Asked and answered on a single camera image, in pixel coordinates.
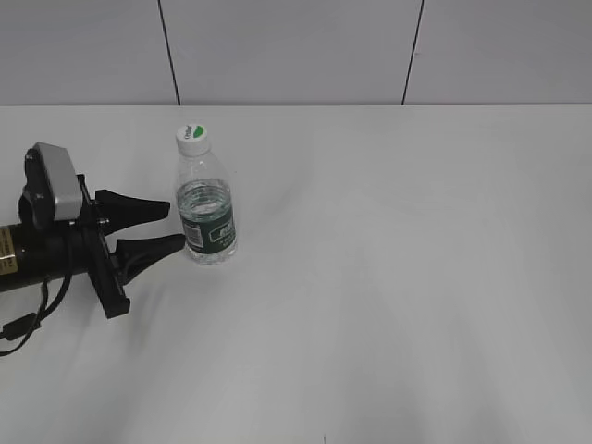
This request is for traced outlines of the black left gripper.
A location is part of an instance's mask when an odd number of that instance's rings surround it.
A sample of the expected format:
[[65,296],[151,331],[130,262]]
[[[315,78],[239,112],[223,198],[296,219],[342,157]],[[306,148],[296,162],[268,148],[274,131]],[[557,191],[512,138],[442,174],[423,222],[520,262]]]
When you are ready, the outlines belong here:
[[111,253],[105,235],[125,228],[168,217],[171,204],[132,198],[108,190],[99,190],[93,198],[83,174],[76,174],[81,206],[78,216],[68,222],[72,233],[80,237],[81,256],[98,300],[107,319],[126,315],[130,299],[123,286],[160,260],[185,247],[185,236],[174,234],[145,240],[119,240]]

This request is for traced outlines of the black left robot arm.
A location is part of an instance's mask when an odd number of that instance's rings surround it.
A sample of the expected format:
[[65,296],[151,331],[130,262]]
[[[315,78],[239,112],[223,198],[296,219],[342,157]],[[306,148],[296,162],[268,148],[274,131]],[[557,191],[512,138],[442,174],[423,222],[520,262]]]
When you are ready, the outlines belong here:
[[105,316],[130,311],[124,286],[144,270],[185,247],[185,236],[173,234],[145,240],[118,240],[111,252],[106,237],[124,228],[167,218],[170,203],[123,196],[108,190],[90,195],[85,176],[77,176],[83,196],[78,219],[55,222],[44,232],[35,229],[32,213],[18,203],[21,222],[1,228],[1,291],[38,284],[44,278],[86,274]]

